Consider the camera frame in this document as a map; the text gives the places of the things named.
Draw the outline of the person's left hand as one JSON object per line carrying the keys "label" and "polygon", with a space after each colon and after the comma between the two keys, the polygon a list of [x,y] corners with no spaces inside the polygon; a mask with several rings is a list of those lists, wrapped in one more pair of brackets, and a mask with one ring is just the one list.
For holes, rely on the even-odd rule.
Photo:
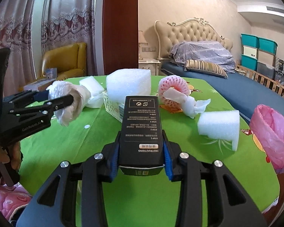
{"label": "person's left hand", "polygon": [[0,146],[0,162],[1,163],[11,163],[14,170],[19,171],[22,163],[20,142],[10,145],[7,150],[2,149]]}

